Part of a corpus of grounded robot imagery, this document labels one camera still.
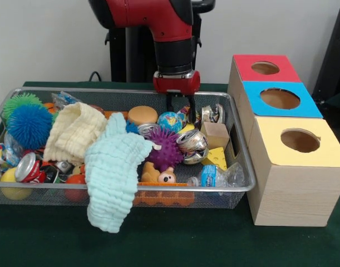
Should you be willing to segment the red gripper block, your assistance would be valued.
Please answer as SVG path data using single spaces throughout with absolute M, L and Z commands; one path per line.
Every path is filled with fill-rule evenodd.
M 166 110 L 173 112 L 173 94 L 169 92 L 179 92 L 182 95 L 187 95 L 189 101 L 188 122 L 194 123 L 196 121 L 196 108 L 194 94 L 200 88 L 200 72 L 190 71 L 181 75 L 165 75 L 156 71 L 153 76 L 153 84 L 156 92 L 168 93 L 166 94 Z

